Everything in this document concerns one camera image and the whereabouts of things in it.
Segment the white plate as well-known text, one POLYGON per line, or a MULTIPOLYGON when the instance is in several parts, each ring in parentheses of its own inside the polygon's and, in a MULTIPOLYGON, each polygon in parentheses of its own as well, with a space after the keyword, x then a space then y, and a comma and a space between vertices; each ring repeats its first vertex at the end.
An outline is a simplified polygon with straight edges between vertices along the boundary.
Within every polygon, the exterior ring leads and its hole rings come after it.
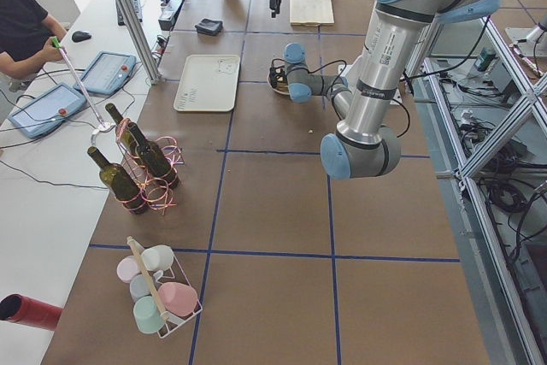
POLYGON ((283 70, 268 74, 267 82, 274 92, 282 96, 290 95, 288 80, 283 70))

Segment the bread slice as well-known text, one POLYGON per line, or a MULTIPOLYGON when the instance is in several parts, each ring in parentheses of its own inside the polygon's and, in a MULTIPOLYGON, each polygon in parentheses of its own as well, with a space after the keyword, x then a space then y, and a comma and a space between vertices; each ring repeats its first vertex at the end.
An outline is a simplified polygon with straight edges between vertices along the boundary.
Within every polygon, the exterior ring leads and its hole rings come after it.
POLYGON ((283 74, 275 74, 270 79, 270 85, 273 89, 281 94, 288 93, 288 85, 286 77, 283 74))

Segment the cream bear tray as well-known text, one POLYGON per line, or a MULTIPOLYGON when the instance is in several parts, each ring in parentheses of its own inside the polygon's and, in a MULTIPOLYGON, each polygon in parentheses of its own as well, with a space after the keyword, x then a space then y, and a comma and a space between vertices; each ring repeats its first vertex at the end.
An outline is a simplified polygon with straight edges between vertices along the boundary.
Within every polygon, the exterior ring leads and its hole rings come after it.
POLYGON ((174 110, 178 112, 229 112, 238 87, 238 55, 190 55, 185 59, 174 110))

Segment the grey folded cloth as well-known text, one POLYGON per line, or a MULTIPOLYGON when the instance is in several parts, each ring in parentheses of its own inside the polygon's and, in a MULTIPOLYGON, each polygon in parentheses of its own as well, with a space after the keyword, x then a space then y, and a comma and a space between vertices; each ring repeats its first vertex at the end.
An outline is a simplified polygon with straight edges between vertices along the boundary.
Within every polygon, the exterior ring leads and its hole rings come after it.
POLYGON ((198 33, 216 36, 223 28, 223 21, 204 18, 195 25, 195 28, 198 33))

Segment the green wine bottle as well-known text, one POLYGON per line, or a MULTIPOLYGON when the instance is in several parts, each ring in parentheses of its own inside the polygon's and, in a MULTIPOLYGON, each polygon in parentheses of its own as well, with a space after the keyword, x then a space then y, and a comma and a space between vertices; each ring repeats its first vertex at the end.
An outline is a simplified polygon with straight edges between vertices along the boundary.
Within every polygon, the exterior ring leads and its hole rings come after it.
POLYGON ((115 122, 116 142, 131 157, 136 158, 138 156, 137 142, 128 130, 129 119, 123 117, 113 103, 107 103, 105 109, 111 116, 112 120, 115 122))
POLYGON ((87 149, 88 156, 100 168, 99 178, 110 189, 115 199, 132 214, 143 214, 149 209, 141 189, 130 174, 119 164, 110 162, 94 146, 87 149))
POLYGON ((160 146, 148 140, 138 125, 132 121, 128 123, 128 130, 137 142, 137 154, 149 173, 158 179, 164 180, 169 188, 179 185, 179 177, 172 164, 164 156, 160 146))

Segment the green wine bottle back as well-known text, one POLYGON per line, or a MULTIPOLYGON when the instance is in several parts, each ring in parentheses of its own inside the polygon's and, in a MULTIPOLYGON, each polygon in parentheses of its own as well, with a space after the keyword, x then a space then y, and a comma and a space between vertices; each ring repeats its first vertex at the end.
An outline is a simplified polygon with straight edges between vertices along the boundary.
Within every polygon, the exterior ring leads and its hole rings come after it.
POLYGON ((128 130, 129 119, 123 117, 113 103, 107 103, 105 109, 111 116, 112 120, 115 122, 116 142, 131 157, 136 158, 138 156, 137 142, 128 130))

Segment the blue teach pendant far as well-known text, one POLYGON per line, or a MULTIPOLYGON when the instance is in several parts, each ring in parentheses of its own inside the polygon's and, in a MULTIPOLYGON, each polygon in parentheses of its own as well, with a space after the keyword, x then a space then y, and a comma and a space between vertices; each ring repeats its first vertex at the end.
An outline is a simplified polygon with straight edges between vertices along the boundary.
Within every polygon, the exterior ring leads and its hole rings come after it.
POLYGON ((136 63, 134 55, 101 51, 79 79, 90 94, 109 97, 126 83, 136 63))

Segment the blue teach pendant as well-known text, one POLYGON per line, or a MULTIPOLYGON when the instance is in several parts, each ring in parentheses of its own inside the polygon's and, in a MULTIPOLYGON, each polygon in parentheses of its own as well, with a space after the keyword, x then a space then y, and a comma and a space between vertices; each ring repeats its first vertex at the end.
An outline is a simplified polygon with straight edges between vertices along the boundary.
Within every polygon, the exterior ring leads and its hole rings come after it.
POLYGON ((27 138, 37 138, 53 132, 85 103, 82 93, 60 83, 14 111, 8 120, 27 138))
POLYGON ((90 94, 109 97, 126 83, 136 63, 134 55, 101 51, 79 79, 90 94))

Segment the black computer mouse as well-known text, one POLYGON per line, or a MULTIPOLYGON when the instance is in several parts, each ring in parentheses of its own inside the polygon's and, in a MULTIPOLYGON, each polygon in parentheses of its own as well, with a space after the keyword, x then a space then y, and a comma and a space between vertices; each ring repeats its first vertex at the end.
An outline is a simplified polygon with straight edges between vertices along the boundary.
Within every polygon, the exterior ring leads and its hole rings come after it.
POLYGON ((75 31, 72 33, 71 39, 74 43, 80 43, 92 38, 92 35, 88 31, 75 31))

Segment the white cup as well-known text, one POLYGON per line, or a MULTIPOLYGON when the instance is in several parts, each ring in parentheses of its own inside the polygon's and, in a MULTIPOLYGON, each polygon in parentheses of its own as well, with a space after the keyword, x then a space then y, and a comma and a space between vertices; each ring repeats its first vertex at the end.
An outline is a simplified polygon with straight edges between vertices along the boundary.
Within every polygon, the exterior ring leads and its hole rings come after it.
POLYGON ((174 262, 174 252, 171 247, 159 244, 143 250, 141 258, 148 271, 165 271, 174 262))

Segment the blue teach pendant near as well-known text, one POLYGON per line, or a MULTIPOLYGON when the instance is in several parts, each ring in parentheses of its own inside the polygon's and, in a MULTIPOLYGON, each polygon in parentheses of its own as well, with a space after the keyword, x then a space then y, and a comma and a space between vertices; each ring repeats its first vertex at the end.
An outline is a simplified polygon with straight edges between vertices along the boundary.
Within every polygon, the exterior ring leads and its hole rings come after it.
POLYGON ((27 138, 37 138, 53 132, 85 103, 82 93, 60 83, 14 111, 8 120, 27 138))

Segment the light pink cup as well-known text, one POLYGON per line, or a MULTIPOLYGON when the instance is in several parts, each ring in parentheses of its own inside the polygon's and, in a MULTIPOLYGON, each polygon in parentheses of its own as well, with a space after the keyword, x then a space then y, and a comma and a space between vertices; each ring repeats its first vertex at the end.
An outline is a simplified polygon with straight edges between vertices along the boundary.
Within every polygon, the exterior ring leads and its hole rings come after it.
POLYGON ((116 275, 125 284, 129 284, 138 274, 140 269, 134 256, 126 256, 117 264, 116 275))

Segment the person in black shirt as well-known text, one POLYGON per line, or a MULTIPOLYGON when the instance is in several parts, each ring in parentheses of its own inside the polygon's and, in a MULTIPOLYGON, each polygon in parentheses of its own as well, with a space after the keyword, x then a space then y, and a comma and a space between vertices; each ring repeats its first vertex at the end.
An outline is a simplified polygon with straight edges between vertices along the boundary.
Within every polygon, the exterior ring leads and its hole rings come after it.
POLYGON ((26 79, 46 63, 62 59, 53 38, 65 27, 36 0, 1 0, 1 73, 26 79))

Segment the mint green cup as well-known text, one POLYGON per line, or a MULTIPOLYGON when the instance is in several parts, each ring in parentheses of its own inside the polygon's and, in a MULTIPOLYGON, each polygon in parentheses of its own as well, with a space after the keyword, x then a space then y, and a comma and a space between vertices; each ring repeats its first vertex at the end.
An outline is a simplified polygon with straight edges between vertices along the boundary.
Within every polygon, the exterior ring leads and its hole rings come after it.
POLYGON ((141 297, 133 305, 132 312, 141 333, 157 333, 165 326, 165 321, 161 317, 152 296, 141 297))

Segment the aluminium frame post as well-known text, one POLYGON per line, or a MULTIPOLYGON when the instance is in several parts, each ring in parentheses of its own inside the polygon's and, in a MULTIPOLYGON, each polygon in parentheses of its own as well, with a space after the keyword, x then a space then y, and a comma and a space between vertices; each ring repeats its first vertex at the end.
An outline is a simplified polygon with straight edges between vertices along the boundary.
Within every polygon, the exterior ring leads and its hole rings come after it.
POLYGON ((138 53, 140 61, 152 85, 158 84, 162 76, 157 68, 156 60, 150 51, 149 44, 144 35, 138 17, 134 11, 131 0, 115 0, 119 6, 126 24, 126 28, 138 53))

